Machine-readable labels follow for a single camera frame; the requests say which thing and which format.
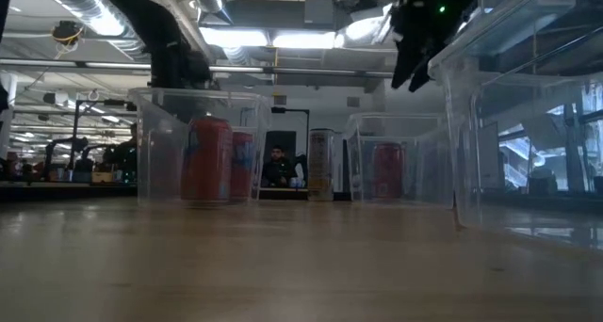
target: transparent plastic container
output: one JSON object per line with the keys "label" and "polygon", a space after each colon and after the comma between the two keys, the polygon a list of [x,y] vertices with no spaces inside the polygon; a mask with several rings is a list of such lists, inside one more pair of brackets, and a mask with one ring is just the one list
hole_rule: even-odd
{"label": "transparent plastic container", "polygon": [[366,113],[350,116],[346,128],[353,201],[402,201],[429,199],[451,204],[449,197],[430,196],[424,185],[431,178],[450,177],[450,171],[431,166],[450,166],[449,154],[439,152],[449,146],[446,121],[438,115]]}
{"label": "transparent plastic container", "polygon": [[257,199],[271,115],[264,97],[192,89],[132,89],[129,97],[139,113],[140,201]]}
{"label": "transparent plastic container", "polygon": [[603,249],[603,0],[504,0],[430,62],[459,220]]}

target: wooden table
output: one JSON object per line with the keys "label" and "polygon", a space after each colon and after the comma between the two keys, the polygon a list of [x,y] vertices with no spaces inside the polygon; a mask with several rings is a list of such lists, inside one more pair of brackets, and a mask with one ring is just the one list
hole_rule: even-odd
{"label": "wooden table", "polygon": [[588,254],[420,204],[136,200],[0,213],[3,321],[602,321]]}

